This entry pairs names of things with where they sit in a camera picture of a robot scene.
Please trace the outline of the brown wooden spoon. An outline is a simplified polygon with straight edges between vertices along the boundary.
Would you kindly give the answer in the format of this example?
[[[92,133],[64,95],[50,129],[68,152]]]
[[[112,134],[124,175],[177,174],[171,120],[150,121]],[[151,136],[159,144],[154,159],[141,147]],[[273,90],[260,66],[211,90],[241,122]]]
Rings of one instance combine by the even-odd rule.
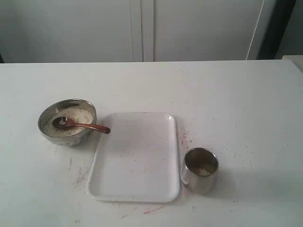
[[[69,127],[82,127],[82,128],[98,131],[103,134],[109,134],[111,132],[111,129],[109,127],[103,125],[97,125],[97,124],[78,123],[73,121],[71,118],[65,116],[54,119],[53,126],[58,129],[69,128]]]

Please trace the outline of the steel bowl of rice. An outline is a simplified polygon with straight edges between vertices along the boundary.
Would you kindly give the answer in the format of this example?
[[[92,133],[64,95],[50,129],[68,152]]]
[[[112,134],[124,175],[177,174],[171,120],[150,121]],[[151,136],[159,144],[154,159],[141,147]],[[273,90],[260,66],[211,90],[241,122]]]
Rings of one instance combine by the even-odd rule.
[[[53,121],[66,116],[75,122],[95,124],[97,112],[94,105],[83,99],[67,99],[57,102],[46,108],[38,120],[38,128],[42,135],[51,143],[70,147],[84,141],[91,133],[91,129],[70,127],[55,128]]]

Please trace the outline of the small steel cup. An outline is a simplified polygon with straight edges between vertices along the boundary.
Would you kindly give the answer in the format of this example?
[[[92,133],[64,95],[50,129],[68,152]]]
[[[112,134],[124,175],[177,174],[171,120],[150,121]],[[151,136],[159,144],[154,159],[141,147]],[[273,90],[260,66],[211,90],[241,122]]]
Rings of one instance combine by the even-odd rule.
[[[213,152],[205,148],[192,148],[183,158],[180,178],[191,192],[204,195],[213,189],[218,173],[219,160]]]

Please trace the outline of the white rectangular tray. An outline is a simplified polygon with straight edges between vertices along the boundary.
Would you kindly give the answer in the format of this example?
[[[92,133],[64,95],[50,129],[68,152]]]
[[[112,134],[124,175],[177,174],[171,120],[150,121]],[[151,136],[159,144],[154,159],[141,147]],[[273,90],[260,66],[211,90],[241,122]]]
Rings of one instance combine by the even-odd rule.
[[[87,181],[99,201],[167,203],[180,192],[176,120],[168,113],[112,113]]]

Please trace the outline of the white cabinet doors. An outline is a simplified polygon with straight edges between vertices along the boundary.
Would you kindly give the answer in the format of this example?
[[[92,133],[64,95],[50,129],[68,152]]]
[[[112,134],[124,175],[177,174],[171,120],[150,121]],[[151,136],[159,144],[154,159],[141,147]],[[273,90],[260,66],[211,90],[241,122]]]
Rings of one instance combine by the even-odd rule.
[[[5,63],[254,60],[273,0],[3,0]]]

